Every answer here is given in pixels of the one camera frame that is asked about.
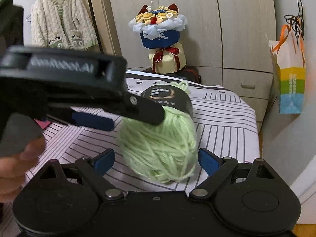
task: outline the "cardigan sleeve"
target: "cardigan sleeve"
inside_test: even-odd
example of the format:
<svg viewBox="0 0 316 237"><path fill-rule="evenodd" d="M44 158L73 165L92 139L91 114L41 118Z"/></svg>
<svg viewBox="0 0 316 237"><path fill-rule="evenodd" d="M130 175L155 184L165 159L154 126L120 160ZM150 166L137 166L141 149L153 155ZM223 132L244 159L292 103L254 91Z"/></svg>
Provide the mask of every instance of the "cardigan sleeve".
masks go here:
<svg viewBox="0 0 316 237"><path fill-rule="evenodd" d="M76 28L82 32L85 47L88 49L98 45L97 36L82 0L74 0L74 3L72 17Z"/></svg>
<svg viewBox="0 0 316 237"><path fill-rule="evenodd" d="M32 45L46 47L47 41L43 32L47 32L41 26L41 21L45 21L44 12L40 10L37 3L34 3L31 8L31 21L32 21Z"/></svg>

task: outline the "wardrobe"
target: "wardrobe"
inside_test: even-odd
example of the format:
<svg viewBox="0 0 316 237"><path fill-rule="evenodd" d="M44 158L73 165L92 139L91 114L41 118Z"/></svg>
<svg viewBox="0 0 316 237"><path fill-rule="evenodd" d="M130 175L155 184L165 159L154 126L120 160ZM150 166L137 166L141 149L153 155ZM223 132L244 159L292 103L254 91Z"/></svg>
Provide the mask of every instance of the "wardrobe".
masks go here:
<svg viewBox="0 0 316 237"><path fill-rule="evenodd" d="M130 70L148 68L149 51L127 24L144 4L172 3L189 21L180 38L187 64L198 68L202 84L237 93L256 111L260 128L272 84L267 40L276 39L273 0L92 0L107 53L122 54Z"/></svg>

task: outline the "white tulle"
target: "white tulle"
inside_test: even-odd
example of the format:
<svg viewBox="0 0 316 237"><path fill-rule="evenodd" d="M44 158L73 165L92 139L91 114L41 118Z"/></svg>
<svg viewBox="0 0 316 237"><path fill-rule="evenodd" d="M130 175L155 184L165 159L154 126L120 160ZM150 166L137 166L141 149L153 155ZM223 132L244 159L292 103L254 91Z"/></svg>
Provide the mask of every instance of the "white tulle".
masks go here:
<svg viewBox="0 0 316 237"><path fill-rule="evenodd" d="M137 23L135 19L132 19L128 26L135 33L142 33L147 39L153 40L161 36L161 33L167 30L182 31L185 29L185 25L188 23L186 16L179 14L177 18L168 19L160 24L145 25L145 23Z"/></svg>

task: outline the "light green yarn skein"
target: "light green yarn skein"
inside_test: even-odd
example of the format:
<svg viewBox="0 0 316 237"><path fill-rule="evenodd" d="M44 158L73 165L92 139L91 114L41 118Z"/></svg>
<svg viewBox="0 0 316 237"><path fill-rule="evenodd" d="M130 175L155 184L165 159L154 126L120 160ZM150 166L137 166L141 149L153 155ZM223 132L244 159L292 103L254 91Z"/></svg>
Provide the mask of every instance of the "light green yarn skein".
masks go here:
<svg viewBox="0 0 316 237"><path fill-rule="evenodd" d="M189 92L185 81L171 85ZM137 174L160 183L180 182L195 170L196 130L187 113L163 108L165 120L158 126L124 118L120 147L125 161Z"/></svg>

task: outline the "white door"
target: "white door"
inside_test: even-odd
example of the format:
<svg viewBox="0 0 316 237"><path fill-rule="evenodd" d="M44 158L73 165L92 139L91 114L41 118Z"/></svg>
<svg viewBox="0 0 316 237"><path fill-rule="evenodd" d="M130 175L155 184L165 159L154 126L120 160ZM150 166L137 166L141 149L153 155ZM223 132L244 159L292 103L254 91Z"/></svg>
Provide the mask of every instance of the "white door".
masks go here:
<svg viewBox="0 0 316 237"><path fill-rule="evenodd" d="M143 70L151 66L149 49L143 46L140 35L127 26L143 5L150 5L151 1L154 7L158 7L158 0L111 0L122 56L127 60L127 68L131 70Z"/></svg>
<svg viewBox="0 0 316 237"><path fill-rule="evenodd" d="M159 0L159 5L173 3L189 22L180 38L187 64L221 68L222 40L217 0Z"/></svg>
<svg viewBox="0 0 316 237"><path fill-rule="evenodd" d="M223 66L273 72L267 43L276 38L273 0L218 0Z"/></svg>

